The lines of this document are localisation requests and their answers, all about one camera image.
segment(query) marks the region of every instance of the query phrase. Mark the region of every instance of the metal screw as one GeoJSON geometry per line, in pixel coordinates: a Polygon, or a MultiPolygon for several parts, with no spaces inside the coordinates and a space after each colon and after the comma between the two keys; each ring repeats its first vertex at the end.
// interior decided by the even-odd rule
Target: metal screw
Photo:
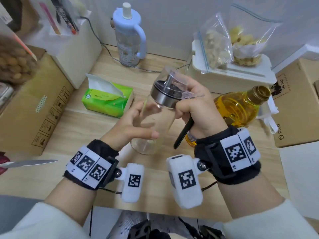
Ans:
{"type": "Polygon", "coordinates": [[[122,175],[122,171],[121,170],[118,170],[115,172],[115,178],[118,178],[122,175]]]}
{"type": "Polygon", "coordinates": [[[202,161],[199,161],[197,163],[197,167],[200,171],[205,171],[207,169],[207,165],[202,161]]]}

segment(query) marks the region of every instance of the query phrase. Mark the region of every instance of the knife blade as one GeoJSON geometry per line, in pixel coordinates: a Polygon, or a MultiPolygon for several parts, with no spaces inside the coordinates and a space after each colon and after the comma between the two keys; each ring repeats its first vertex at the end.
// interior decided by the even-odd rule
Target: knife blade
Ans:
{"type": "Polygon", "coordinates": [[[40,165],[40,164],[47,164],[57,162],[54,159],[47,159],[47,160],[26,160],[26,161],[19,161],[19,162],[6,162],[0,164],[0,167],[8,169],[8,168],[18,168],[24,166],[33,166],[33,165],[40,165]]]}

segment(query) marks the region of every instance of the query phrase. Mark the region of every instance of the green tissue box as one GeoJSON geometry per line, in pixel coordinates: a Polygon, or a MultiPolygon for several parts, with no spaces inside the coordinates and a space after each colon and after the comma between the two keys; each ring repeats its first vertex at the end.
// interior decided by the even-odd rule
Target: green tissue box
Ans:
{"type": "Polygon", "coordinates": [[[123,116],[133,102],[133,88],[103,80],[98,76],[86,75],[89,88],[82,98],[84,106],[88,110],[110,116],[123,116]]]}

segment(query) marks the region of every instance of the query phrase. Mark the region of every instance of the clear plastic cap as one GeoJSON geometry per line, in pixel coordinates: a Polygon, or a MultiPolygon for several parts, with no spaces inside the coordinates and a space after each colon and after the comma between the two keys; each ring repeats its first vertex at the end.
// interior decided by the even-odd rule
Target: clear plastic cap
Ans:
{"type": "Polygon", "coordinates": [[[155,86],[163,94],[174,99],[184,99],[183,93],[188,92],[188,81],[176,69],[165,66],[157,79],[154,81],[155,86]]]}

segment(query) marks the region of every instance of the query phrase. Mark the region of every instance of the white sleeve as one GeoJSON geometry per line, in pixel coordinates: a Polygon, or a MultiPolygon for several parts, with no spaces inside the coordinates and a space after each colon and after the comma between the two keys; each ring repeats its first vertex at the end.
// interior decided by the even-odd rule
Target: white sleeve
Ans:
{"type": "Polygon", "coordinates": [[[289,200],[271,210],[224,223],[223,232],[227,239],[319,238],[289,200]]]}
{"type": "Polygon", "coordinates": [[[10,238],[89,239],[83,228],[59,209],[39,202],[12,229],[0,236],[10,238]]]}

